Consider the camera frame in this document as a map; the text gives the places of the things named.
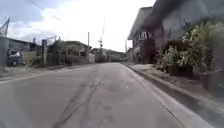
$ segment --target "roof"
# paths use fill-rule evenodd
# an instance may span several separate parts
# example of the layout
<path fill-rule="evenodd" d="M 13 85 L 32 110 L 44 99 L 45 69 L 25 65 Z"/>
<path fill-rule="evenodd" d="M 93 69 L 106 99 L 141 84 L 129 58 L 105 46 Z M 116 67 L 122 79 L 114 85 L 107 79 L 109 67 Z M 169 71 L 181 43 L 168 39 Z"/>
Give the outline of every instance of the roof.
<path fill-rule="evenodd" d="M 88 45 L 80 42 L 80 41 L 63 41 L 66 45 L 72 45 L 72 44 L 75 44 L 75 45 L 84 45 L 86 47 L 88 47 Z"/>
<path fill-rule="evenodd" d="M 6 37 L 8 40 L 12 40 L 12 41 L 15 41 L 15 42 L 18 42 L 18 43 L 22 43 L 22 44 L 32 44 L 32 42 L 29 42 L 29 41 L 23 41 L 23 40 L 17 40 L 17 39 L 12 39 L 12 38 L 8 38 Z"/>
<path fill-rule="evenodd" d="M 128 40 L 132 40 L 134 38 L 137 31 L 140 30 L 141 26 L 144 24 L 144 21 L 151 13 L 152 13 L 152 7 L 143 7 L 139 9 L 138 15 L 135 19 L 135 22 L 128 36 Z"/>

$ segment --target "power line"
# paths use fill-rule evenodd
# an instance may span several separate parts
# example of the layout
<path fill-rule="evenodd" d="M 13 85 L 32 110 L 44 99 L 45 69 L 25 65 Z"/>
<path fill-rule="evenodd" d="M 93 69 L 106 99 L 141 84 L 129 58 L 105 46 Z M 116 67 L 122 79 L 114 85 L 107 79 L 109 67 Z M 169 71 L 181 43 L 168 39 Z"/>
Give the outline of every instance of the power line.
<path fill-rule="evenodd" d="M 38 3 L 34 2 L 33 0 L 27 0 L 27 1 L 29 1 L 31 4 L 33 4 L 34 6 L 36 6 L 38 9 L 44 11 L 44 8 L 43 8 L 42 6 L 40 6 Z M 63 23 L 63 21 L 62 21 L 60 18 L 58 18 L 57 16 L 55 16 L 55 15 L 51 15 L 51 17 L 53 17 L 53 18 L 56 19 L 57 21 Z"/>

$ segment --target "concrete wall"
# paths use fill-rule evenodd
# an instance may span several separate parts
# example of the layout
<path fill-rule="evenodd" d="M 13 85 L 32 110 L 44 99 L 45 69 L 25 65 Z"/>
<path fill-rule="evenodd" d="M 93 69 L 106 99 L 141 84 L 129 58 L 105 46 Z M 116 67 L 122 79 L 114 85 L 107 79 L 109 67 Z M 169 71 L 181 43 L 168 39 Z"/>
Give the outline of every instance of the concrete wall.
<path fill-rule="evenodd" d="M 206 17 L 224 19 L 224 0 L 188 0 L 163 20 L 164 38 L 176 39 L 183 34 L 186 23 Z"/>
<path fill-rule="evenodd" d="M 8 40 L 0 37 L 0 71 L 4 69 L 6 64 L 6 55 L 8 50 Z"/>

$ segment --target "curb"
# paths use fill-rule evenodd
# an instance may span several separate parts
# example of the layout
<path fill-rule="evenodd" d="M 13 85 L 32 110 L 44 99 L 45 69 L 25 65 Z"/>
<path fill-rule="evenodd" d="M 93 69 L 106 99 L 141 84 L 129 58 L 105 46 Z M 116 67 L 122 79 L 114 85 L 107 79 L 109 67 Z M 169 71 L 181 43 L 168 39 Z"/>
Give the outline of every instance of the curb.
<path fill-rule="evenodd" d="M 223 120 L 224 110 L 223 108 L 219 107 L 219 105 L 215 103 L 214 101 L 206 99 L 203 96 L 200 96 L 198 94 L 194 94 L 189 91 L 180 89 L 176 87 L 175 85 L 171 84 L 170 82 L 162 80 L 161 78 L 158 78 L 151 74 L 146 74 L 128 65 L 124 65 L 124 66 L 128 67 L 129 69 L 131 69 L 132 71 L 134 71 L 135 73 L 143 77 L 145 80 L 151 82 L 158 89 L 160 89 L 161 91 L 163 91 L 164 93 L 172 97 L 173 99 L 177 100 L 177 102 L 181 103 L 189 110 L 198 114 L 201 118 L 203 118 L 208 123 L 212 124 L 213 126 L 217 128 L 220 128 L 220 126 L 223 126 L 222 120 Z M 180 96 L 185 97 L 184 100 L 189 100 L 190 103 L 186 105 L 183 101 L 181 101 L 181 98 L 175 97 L 172 93 L 178 93 Z M 204 109 L 205 113 L 201 113 L 200 111 L 194 110 L 194 107 L 198 107 L 198 106 Z"/>
<path fill-rule="evenodd" d="M 71 69 L 75 69 L 75 68 L 82 68 L 82 67 L 86 67 L 86 66 L 91 66 L 91 65 L 94 65 L 94 64 L 84 64 L 84 65 L 74 65 L 74 66 L 67 66 L 67 67 L 60 67 L 60 68 L 55 68 L 55 69 L 47 69 L 47 70 L 44 70 L 44 71 L 35 71 L 35 72 L 32 72 L 31 75 L 41 75 L 43 72 L 57 72 L 57 71 L 61 71 L 61 70 L 71 70 Z M 23 77 L 26 77 L 24 75 L 27 75 L 29 74 L 30 72 L 24 72 L 22 73 L 20 76 L 10 76 L 10 77 L 2 77 L 0 78 L 0 84 L 2 82 L 7 82 L 7 81 L 10 81 L 10 80 L 13 80 L 13 79 L 18 79 L 18 78 L 23 78 Z"/>

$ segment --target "wall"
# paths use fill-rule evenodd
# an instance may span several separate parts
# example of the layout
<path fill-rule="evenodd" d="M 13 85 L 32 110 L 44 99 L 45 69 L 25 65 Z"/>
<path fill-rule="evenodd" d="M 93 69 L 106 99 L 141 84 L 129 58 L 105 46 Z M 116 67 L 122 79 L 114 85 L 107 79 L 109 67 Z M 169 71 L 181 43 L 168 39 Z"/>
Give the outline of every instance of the wall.
<path fill-rule="evenodd" d="M 186 23 L 195 23 L 206 17 L 224 17 L 223 7 L 223 0 L 188 0 L 163 20 L 164 38 L 180 37 Z"/>
<path fill-rule="evenodd" d="M 15 49 L 15 50 L 25 50 L 28 51 L 30 50 L 30 46 L 28 44 L 23 44 L 17 41 L 13 41 L 10 39 L 7 39 L 9 42 L 9 48 L 10 49 Z"/>
<path fill-rule="evenodd" d="M 0 71 L 4 70 L 6 55 L 8 50 L 8 40 L 0 37 Z"/>

